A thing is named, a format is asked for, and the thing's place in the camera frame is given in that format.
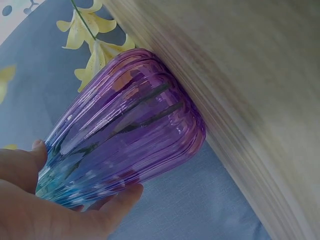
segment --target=wooden surface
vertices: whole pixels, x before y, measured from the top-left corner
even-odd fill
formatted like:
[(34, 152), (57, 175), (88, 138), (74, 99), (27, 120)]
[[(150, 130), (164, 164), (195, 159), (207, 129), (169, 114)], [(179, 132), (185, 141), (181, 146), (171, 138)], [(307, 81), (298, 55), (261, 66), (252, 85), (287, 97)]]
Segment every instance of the wooden surface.
[(270, 236), (320, 239), (320, 3), (104, 1), (195, 101)]

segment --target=blue tablecloth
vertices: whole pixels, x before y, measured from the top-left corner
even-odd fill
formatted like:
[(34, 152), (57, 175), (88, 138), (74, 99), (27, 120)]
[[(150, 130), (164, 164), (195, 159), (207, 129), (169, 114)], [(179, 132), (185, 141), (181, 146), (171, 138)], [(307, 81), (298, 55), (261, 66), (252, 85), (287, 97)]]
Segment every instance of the blue tablecloth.
[[(70, 21), (66, 0), (47, 0), (32, 12), (0, 46), (0, 68), (17, 64), (0, 104), (0, 146), (17, 144), (29, 150), (45, 138), (77, 96), (80, 81), (74, 69), (84, 68), (88, 46), (63, 49), (66, 32), (56, 21)], [(110, 15), (101, 10), (105, 18)], [(122, 44), (116, 30), (99, 38)], [(207, 143), (189, 162), (144, 184), (141, 201), (111, 240), (266, 240), (270, 239), (248, 202)]]

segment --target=ribbed glass vase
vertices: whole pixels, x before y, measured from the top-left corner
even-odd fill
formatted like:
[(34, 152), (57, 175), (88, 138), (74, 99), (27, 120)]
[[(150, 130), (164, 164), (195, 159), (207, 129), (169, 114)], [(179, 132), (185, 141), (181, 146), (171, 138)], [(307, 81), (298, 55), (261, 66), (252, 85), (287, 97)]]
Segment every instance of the ribbed glass vase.
[(75, 99), (45, 141), (36, 195), (74, 207), (116, 194), (190, 159), (205, 124), (164, 64), (119, 54)]

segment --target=fingernail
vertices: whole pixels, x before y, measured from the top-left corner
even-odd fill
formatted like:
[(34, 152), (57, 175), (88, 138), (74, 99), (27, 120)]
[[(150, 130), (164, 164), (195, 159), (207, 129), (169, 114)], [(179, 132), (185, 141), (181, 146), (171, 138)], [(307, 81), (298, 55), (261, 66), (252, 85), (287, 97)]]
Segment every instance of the fingernail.
[(34, 141), (34, 143), (32, 144), (32, 149), (37, 148), (39, 145), (42, 144), (42, 142), (43, 141), (41, 139), (38, 139), (38, 140)]

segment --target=yellow flower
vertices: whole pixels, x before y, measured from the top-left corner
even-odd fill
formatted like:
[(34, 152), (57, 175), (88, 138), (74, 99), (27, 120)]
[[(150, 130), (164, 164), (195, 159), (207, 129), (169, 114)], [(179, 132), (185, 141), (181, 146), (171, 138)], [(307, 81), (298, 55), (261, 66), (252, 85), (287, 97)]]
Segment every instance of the yellow flower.
[(7, 145), (7, 146), (4, 146), (3, 148), (4, 148), (4, 149), (15, 150), (15, 149), (18, 149), (18, 146), (15, 145), (15, 144), (9, 144), (9, 145)]
[[(90, 8), (77, 8), (94, 36), (98, 33), (108, 33), (117, 26), (115, 20), (106, 20), (98, 17), (94, 13), (101, 9), (101, 7), (101, 0), (94, 0), (93, 5)], [(65, 49), (78, 49), (84, 41), (89, 42), (90, 39), (92, 39), (92, 36), (76, 10), (73, 10), (71, 22), (60, 20), (56, 22), (56, 25), (62, 32), (66, 32), (70, 29), (66, 46), (63, 47)]]
[(2, 70), (0, 70), (0, 104), (5, 99), (8, 82), (10, 82), (16, 74), (16, 66), (8, 66)]
[(79, 93), (111, 59), (121, 52), (135, 48), (135, 43), (128, 35), (126, 35), (125, 43), (122, 46), (107, 43), (99, 39), (92, 39), (88, 44), (91, 57), (89, 58), (86, 67), (74, 70), (75, 76), (82, 81), (81, 86), (78, 89)]

